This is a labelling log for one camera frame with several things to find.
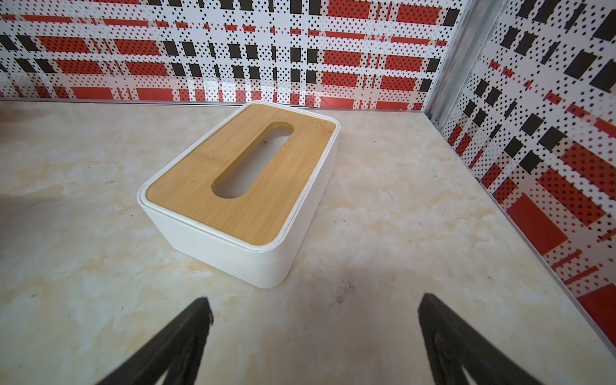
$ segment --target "marble countertop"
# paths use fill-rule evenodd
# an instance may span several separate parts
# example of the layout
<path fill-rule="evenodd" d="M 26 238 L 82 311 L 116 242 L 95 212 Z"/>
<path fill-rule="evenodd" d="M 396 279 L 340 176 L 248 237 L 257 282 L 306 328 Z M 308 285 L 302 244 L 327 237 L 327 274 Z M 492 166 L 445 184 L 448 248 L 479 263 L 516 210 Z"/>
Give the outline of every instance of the marble countertop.
<path fill-rule="evenodd" d="M 336 167 L 287 279 L 173 250 L 139 187 L 234 107 L 0 102 L 0 382 L 92 384 L 199 296 L 198 384 L 432 384 L 434 293 L 546 384 L 616 360 L 421 113 L 320 111 Z"/>

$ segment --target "red rectangle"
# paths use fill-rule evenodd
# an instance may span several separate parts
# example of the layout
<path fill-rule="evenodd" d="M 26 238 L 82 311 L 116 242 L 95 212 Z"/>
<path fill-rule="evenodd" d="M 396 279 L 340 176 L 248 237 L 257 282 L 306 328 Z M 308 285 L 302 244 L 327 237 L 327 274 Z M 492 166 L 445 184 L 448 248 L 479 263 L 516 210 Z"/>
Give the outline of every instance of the red rectangle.
<path fill-rule="evenodd" d="M 392 36 L 391 42 L 392 43 L 421 44 L 423 46 L 427 46 L 430 43 L 430 39 L 401 38 L 398 36 Z"/>
<path fill-rule="evenodd" d="M 541 255 L 567 240 L 567 236 L 526 194 L 507 209 L 507 214 Z"/>
<path fill-rule="evenodd" d="M 361 52 L 325 50 L 323 55 L 323 64 L 348 65 L 352 67 L 359 67 L 361 62 Z"/>
<path fill-rule="evenodd" d="M 599 191 L 606 193 L 612 199 L 616 199 L 614 166 L 591 153 L 579 143 L 569 147 L 560 158 L 564 164 L 586 178 Z"/>
<path fill-rule="evenodd" d="M 569 108 L 567 108 L 567 112 L 571 112 L 578 118 L 583 118 L 584 116 L 588 115 L 588 111 L 576 106 L 575 104 L 570 105 Z"/>
<path fill-rule="evenodd" d="M 73 20 L 66 16 L 42 16 L 42 15 L 22 15 L 27 22 L 47 22 L 47 23 L 72 23 Z"/>
<path fill-rule="evenodd" d="M 55 62 L 62 73 L 103 74 L 99 64 L 93 60 L 56 60 Z"/>
<path fill-rule="evenodd" d="M 323 72 L 323 84 L 342 87 L 356 87 L 356 73 Z"/>
<path fill-rule="evenodd" d="M 340 109 L 352 109 L 353 99 L 342 99 L 338 97 L 321 96 L 321 108 L 340 108 Z"/>
<path fill-rule="evenodd" d="M 396 22 L 415 24 L 436 24 L 439 19 L 440 7 L 416 6 L 400 4 Z"/>
<path fill-rule="evenodd" d="M 472 141 L 472 138 L 468 134 L 464 134 L 464 136 L 462 137 L 462 140 L 456 147 L 456 154 L 458 154 L 459 156 L 462 156 L 462 154 L 466 150 L 466 147 L 468 147 L 468 145 L 471 144 L 471 141 Z"/>
<path fill-rule="evenodd" d="M 113 41 L 120 54 L 123 55 L 160 55 L 156 41 L 130 39 L 114 39 Z"/>
<path fill-rule="evenodd" d="M 472 159 L 472 162 L 471 164 L 468 165 L 468 168 L 472 169 L 472 167 L 475 165 L 475 163 L 477 163 L 477 161 L 479 160 L 479 158 L 481 158 L 483 154 L 484 154 L 484 149 L 482 148 L 481 150 L 479 150 L 477 155 L 475 155 L 475 157 Z"/>
<path fill-rule="evenodd" d="M 555 93 L 553 93 L 553 92 L 551 92 L 551 91 L 550 91 L 550 92 L 548 92 L 548 93 L 545 95 L 545 99 L 546 99 L 546 100 L 548 100 L 548 101 L 550 101 L 550 102 L 552 102 L 552 103 L 554 103 L 554 104 L 558 104 L 558 103 L 560 103 L 560 102 L 561 102 L 562 97 L 560 97 L 560 96 L 558 96 L 558 95 L 556 95 Z"/>
<path fill-rule="evenodd" d="M 189 102 L 190 101 L 190 91 L 187 88 L 180 88 L 177 90 L 180 94 L 180 101 Z"/>
<path fill-rule="evenodd" d="M 45 99 L 51 98 L 47 87 L 35 86 L 34 89 L 36 89 L 36 93 L 39 94 L 39 97 L 43 97 Z"/>
<path fill-rule="evenodd" d="M 203 88 L 195 89 L 195 99 L 197 102 L 205 102 L 205 90 Z"/>
<path fill-rule="evenodd" d="M 290 105 L 299 105 L 299 94 L 291 94 L 289 99 Z"/>
<path fill-rule="evenodd" d="M 453 147 L 453 145 L 456 143 L 456 140 L 458 140 L 458 136 L 460 136 L 461 133 L 462 127 L 460 127 L 459 124 L 456 124 L 456 127 L 453 129 L 452 134 L 449 135 L 449 139 L 447 139 L 447 143 L 449 143 L 449 145 Z"/>
<path fill-rule="evenodd" d="M 327 31 L 325 32 L 325 36 L 328 38 L 343 38 L 343 39 L 365 39 L 366 35 L 363 33 L 349 33 L 349 32 L 334 32 Z"/>
<path fill-rule="evenodd" d="M 513 180 L 507 178 L 505 181 L 494 191 L 492 196 L 496 199 L 497 202 L 502 204 L 507 197 L 513 193 L 513 190 L 517 188 L 517 185 L 513 182 Z"/>
<path fill-rule="evenodd" d="M 60 36 L 37 36 L 48 52 L 88 53 L 86 42 L 82 38 L 64 38 Z"/>
<path fill-rule="evenodd" d="M 164 63 L 126 62 L 131 75 L 169 76 Z"/>
<path fill-rule="evenodd" d="M 55 94 L 60 99 L 68 99 L 67 89 L 64 87 L 54 87 Z"/>
<path fill-rule="evenodd" d="M 113 100 L 111 89 L 107 87 L 71 87 L 77 99 Z"/>
<path fill-rule="evenodd" d="M 578 297 L 578 301 L 616 346 L 616 286 L 609 283 Z"/>
<path fill-rule="evenodd" d="M 612 123 L 608 123 L 601 118 L 597 118 L 597 121 L 594 123 L 594 126 L 610 135 L 613 138 L 616 138 L 616 126 Z"/>
<path fill-rule="evenodd" d="M 574 187 L 567 179 L 562 177 L 556 170 L 549 168 L 537 179 L 537 182 L 558 199 L 575 217 L 584 225 L 590 225 L 602 216 L 606 215 L 591 198 Z"/>
<path fill-rule="evenodd" d="M 173 100 L 171 88 L 137 88 L 139 100 Z"/>
<path fill-rule="evenodd" d="M 327 16 L 368 18 L 370 1 L 330 0 Z"/>
<path fill-rule="evenodd" d="M 422 57 L 387 55 L 386 70 L 419 71 Z"/>
<path fill-rule="evenodd" d="M 396 89 L 399 91 L 412 91 L 415 88 L 415 78 L 402 78 L 399 76 L 383 76 L 381 89 Z"/>
<path fill-rule="evenodd" d="M 124 25 L 124 26 L 148 26 L 147 20 L 122 20 L 117 18 L 104 18 L 105 25 Z"/>
<path fill-rule="evenodd" d="M 496 163 L 490 167 L 488 172 L 485 173 L 484 177 L 481 178 L 481 183 L 485 186 L 485 188 L 490 188 L 492 183 L 498 178 L 498 176 L 503 172 L 500 167 Z"/>
<path fill-rule="evenodd" d="M 403 102 L 382 102 L 376 103 L 377 110 L 408 110 L 408 103 Z"/>

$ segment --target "wood grain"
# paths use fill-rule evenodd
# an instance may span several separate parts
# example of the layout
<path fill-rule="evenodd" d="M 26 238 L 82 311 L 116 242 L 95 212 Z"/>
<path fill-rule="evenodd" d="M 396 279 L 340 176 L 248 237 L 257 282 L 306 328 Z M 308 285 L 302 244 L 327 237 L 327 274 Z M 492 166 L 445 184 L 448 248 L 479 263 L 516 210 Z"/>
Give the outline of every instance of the wood grain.
<path fill-rule="evenodd" d="M 214 194 L 212 185 L 224 180 L 266 130 L 289 125 L 293 133 L 244 195 Z M 335 129 L 328 120 L 250 105 L 163 174 L 146 197 L 252 245 L 266 245 L 280 232 Z"/>

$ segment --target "black rectangle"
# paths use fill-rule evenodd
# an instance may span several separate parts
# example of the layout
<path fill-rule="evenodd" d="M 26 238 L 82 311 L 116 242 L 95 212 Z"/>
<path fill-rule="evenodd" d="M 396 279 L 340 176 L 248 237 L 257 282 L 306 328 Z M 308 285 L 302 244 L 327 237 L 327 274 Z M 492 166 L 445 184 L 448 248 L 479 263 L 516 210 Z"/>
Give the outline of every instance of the black rectangle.
<path fill-rule="evenodd" d="M 436 72 L 439 67 L 440 59 L 430 59 L 426 72 Z"/>
<path fill-rule="evenodd" d="M 530 174 L 541 162 L 542 160 L 539 156 L 537 156 L 537 154 L 533 151 L 529 151 L 529 153 L 526 154 L 524 159 L 520 162 L 520 167 L 525 169 L 526 172 Z"/>
<path fill-rule="evenodd" d="M 590 85 L 610 92 L 614 84 L 616 84 L 616 63 L 610 59 L 590 82 Z"/>
<path fill-rule="evenodd" d="M 541 64 L 545 64 L 548 62 L 549 58 L 552 57 L 552 55 L 554 54 L 554 51 L 556 51 L 556 48 L 558 47 L 558 44 L 560 43 L 561 43 L 560 41 L 555 41 L 552 43 L 552 45 L 548 48 L 548 51 L 545 53 L 545 55 L 541 59 Z"/>
<path fill-rule="evenodd" d="M 565 75 L 569 75 L 576 79 L 581 78 L 595 59 L 597 59 L 597 55 L 581 50 L 573 62 L 571 62 L 569 67 L 565 70 Z"/>
<path fill-rule="evenodd" d="M 421 82 L 421 86 L 419 87 L 420 92 L 428 92 L 430 90 L 430 85 L 432 84 L 431 79 L 423 79 Z"/>
<path fill-rule="evenodd" d="M 233 77 L 235 79 L 243 79 L 244 78 L 244 67 L 241 65 L 232 65 L 233 68 Z"/>
<path fill-rule="evenodd" d="M 246 57 L 249 59 L 258 59 L 259 58 L 259 50 L 257 50 L 257 46 L 254 44 L 246 44 Z"/>
<path fill-rule="evenodd" d="M 317 83 L 317 72 L 312 70 L 306 70 L 306 83 Z"/>
<path fill-rule="evenodd" d="M 200 78 L 203 76 L 203 74 L 201 74 L 201 67 L 199 67 L 199 64 L 189 64 L 188 68 L 192 76 L 196 78 Z"/>
<path fill-rule="evenodd" d="M 17 62 L 17 64 L 19 64 L 19 66 L 23 69 L 24 72 L 36 73 L 36 70 L 34 69 L 34 67 L 32 67 L 32 64 L 30 64 L 30 62 L 26 59 L 15 59 L 15 61 Z"/>
<path fill-rule="evenodd" d="M 306 57 L 306 61 L 308 63 L 316 63 L 318 57 L 318 49 L 308 48 L 308 54 Z"/>
<path fill-rule="evenodd" d="M 233 0 L 220 0 L 221 9 L 233 9 Z"/>
<path fill-rule="evenodd" d="M 28 51 L 38 51 L 39 49 L 36 47 L 36 44 L 30 39 L 29 36 L 18 35 L 17 40 L 23 45 L 23 47 Z"/>
<path fill-rule="evenodd" d="M 456 23 L 459 14 L 459 9 L 449 8 L 447 15 L 445 16 L 445 21 L 443 21 L 443 26 L 453 26 Z"/>
<path fill-rule="evenodd" d="M 571 18 L 569 20 L 567 20 L 567 22 L 565 23 L 565 29 L 567 31 L 569 31 L 571 29 L 571 27 L 573 27 L 573 25 L 575 24 L 575 22 L 577 21 L 577 19 L 580 17 L 580 15 L 582 14 L 582 12 L 584 12 L 584 8 L 586 8 L 586 3 L 583 2 L 581 3 L 573 12 L 573 14 L 571 15 Z"/>
<path fill-rule="evenodd" d="M 547 23 L 549 17 L 552 16 L 552 14 L 554 13 L 556 5 L 560 1 L 561 0 L 545 0 L 541 7 L 539 7 L 539 10 L 537 11 L 537 14 L 535 15 L 533 21 L 539 23 Z"/>
<path fill-rule="evenodd" d="M 229 47 L 229 57 L 231 57 L 233 59 L 240 59 L 241 58 L 241 52 L 240 52 L 240 45 L 239 44 L 227 44 L 227 47 Z"/>
<path fill-rule="evenodd" d="M 490 139 L 494 139 L 494 137 L 496 136 L 496 133 L 498 132 L 498 130 L 500 130 L 501 127 L 503 127 L 502 124 L 497 124 L 496 127 L 494 127 L 494 129 L 490 133 Z"/>
<path fill-rule="evenodd" d="M 290 0 L 289 9 L 292 14 L 302 14 L 302 0 Z"/>
<path fill-rule="evenodd" d="M 5 34 L 0 34 L 0 43 L 4 46 L 7 51 L 19 51 L 17 46 L 13 43 L 13 41 Z"/>
<path fill-rule="evenodd" d="M 614 36 L 616 36 L 616 9 L 610 11 L 593 35 L 594 38 L 607 41 L 614 39 Z"/>
<path fill-rule="evenodd" d="M 486 82 L 485 80 L 481 79 L 479 81 L 479 84 L 477 85 L 477 88 L 475 89 L 475 95 L 477 95 L 477 96 L 483 95 L 486 88 L 488 88 L 488 82 Z"/>
<path fill-rule="evenodd" d="M 505 147 L 505 152 L 513 158 L 522 149 L 522 146 L 524 146 L 522 142 L 520 142 L 517 138 L 513 138 L 507 147 Z"/>
<path fill-rule="evenodd" d="M 301 79 L 301 74 L 299 70 L 291 69 L 291 81 L 299 81 Z"/>
<path fill-rule="evenodd" d="M 291 47 L 291 61 L 292 62 L 300 62 L 302 60 L 302 50 L 301 48 Z"/>
<path fill-rule="evenodd" d="M 163 45 L 169 56 L 178 56 L 176 44 L 172 41 L 163 41 Z"/>
<path fill-rule="evenodd" d="M 41 67 L 43 72 L 45 73 L 55 73 L 54 67 L 49 64 L 49 61 L 46 59 L 35 59 L 36 64 Z"/>
<path fill-rule="evenodd" d="M 545 134 L 539 139 L 539 144 L 544 146 L 547 150 L 552 151 L 554 147 L 563 139 L 567 137 L 560 130 L 554 127 L 550 127 Z"/>
<path fill-rule="evenodd" d="M 186 72 L 184 72 L 184 67 L 181 63 L 171 63 L 171 67 L 176 76 L 186 76 Z"/>
<path fill-rule="evenodd" d="M 512 26 L 509 27 L 509 30 L 507 31 L 507 33 L 505 34 L 505 37 L 503 38 L 503 42 L 501 43 L 501 46 L 505 48 L 511 48 L 511 44 L 513 44 L 513 41 L 516 39 L 516 36 L 518 33 L 520 33 L 520 30 L 518 30 L 517 28 L 513 28 Z"/>
<path fill-rule="evenodd" d="M 522 131 L 526 132 L 528 135 L 532 135 L 535 133 L 535 131 L 537 131 L 537 129 L 539 128 L 539 126 L 541 126 L 542 123 L 543 119 L 532 113 L 522 125 Z"/>
<path fill-rule="evenodd" d="M 485 98 L 485 102 L 491 105 L 492 107 L 494 107 L 494 103 L 496 103 L 500 94 L 501 92 L 498 89 L 496 89 L 495 87 L 492 87 L 492 89 L 490 90 L 490 93 Z"/>
<path fill-rule="evenodd" d="M 483 124 L 486 116 L 488 116 L 488 114 L 480 108 L 477 112 L 477 115 L 475 115 L 475 118 L 472 121 L 475 122 L 476 125 L 481 127 L 481 124 Z"/>
<path fill-rule="evenodd" d="M 253 0 L 240 0 L 241 10 L 253 10 Z"/>
<path fill-rule="evenodd" d="M 186 56 L 197 56 L 195 52 L 195 46 L 191 41 L 182 41 L 182 47 L 184 48 L 184 54 Z"/>
<path fill-rule="evenodd" d="M 261 79 L 259 67 L 254 67 L 252 65 L 248 66 L 248 75 L 251 79 Z"/>
<path fill-rule="evenodd" d="M 517 45 L 515 52 L 517 52 L 520 55 L 526 56 L 526 52 L 529 51 L 530 46 L 533 44 L 535 39 L 537 39 L 537 35 L 524 32 L 524 36 L 522 36 L 522 39 L 520 40 L 520 43 Z"/>
<path fill-rule="evenodd" d="M 464 115 L 470 118 L 472 112 L 475 110 L 475 107 L 477 107 L 477 105 L 469 100 L 468 104 L 466 105 L 466 108 L 464 109 Z"/>
<path fill-rule="evenodd" d="M 505 114 L 504 114 L 505 118 L 509 118 L 509 115 L 511 115 L 516 105 L 517 105 L 517 102 L 511 102 L 511 104 L 509 105 L 509 108 L 507 108 L 507 111 L 505 111 Z"/>
<path fill-rule="evenodd" d="M 520 6 L 520 10 L 517 11 L 516 16 L 528 18 L 530 15 L 530 11 L 532 11 L 535 7 L 535 3 L 537 3 L 537 0 L 524 0 L 522 6 Z"/>
<path fill-rule="evenodd" d="M 321 0 L 310 0 L 308 3 L 308 14 L 315 16 L 321 15 Z"/>

